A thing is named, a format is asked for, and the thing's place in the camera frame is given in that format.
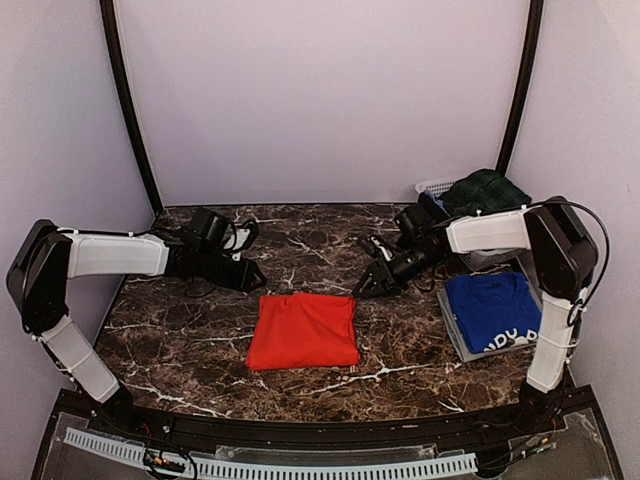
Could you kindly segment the dark green plaid garment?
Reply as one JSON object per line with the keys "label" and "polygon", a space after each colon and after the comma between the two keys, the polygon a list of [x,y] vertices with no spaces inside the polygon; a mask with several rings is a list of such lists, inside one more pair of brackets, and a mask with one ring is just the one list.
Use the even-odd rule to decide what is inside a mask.
{"label": "dark green plaid garment", "polygon": [[481,169],[456,181],[438,199],[452,217],[493,214],[530,205],[532,199],[503,175]]}

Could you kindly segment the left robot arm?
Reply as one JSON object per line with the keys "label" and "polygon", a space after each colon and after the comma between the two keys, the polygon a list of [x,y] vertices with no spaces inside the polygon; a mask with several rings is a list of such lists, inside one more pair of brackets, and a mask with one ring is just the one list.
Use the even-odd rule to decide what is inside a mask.
{"label": "left robot arm", "polygon": [[73,285],[84,278],[175,277],[250,293],[266,283],[245,256],[259,235],[249,219],[237,225],[210,211],[181,230],[84,230],[39,219],[6,275],[23,330],[41,344],[65,375],[103,406],[101,417],[120,436],[141,427],[131,394],[106,365],[72,310]]}

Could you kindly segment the red t-shirt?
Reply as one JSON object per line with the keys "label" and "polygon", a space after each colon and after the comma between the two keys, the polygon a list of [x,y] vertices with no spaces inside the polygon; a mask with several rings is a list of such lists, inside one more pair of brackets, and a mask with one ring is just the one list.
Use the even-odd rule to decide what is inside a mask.
{"label": "red t-shirt", "polygon": [[355,310],[351,296],[261,297],[246,365],[253,371],[356,365]]}

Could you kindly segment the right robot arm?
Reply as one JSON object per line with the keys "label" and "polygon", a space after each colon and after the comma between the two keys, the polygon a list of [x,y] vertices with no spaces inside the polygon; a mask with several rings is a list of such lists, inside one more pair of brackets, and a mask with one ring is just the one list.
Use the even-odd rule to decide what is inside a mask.
{"label": "right robot arm", "polygon": [[416,276],[453,254],[528,250],[541,291],[541,335],[526,383],[544,394],[556,389],[581,321],[609,262],[579,218],[587,207],[562,196],[493,214],[459,218],[433,214],[423,203],[395,217],[399,251],[370,235],[362,242],[373,259],[352,293],[361,299],[400,294]]}

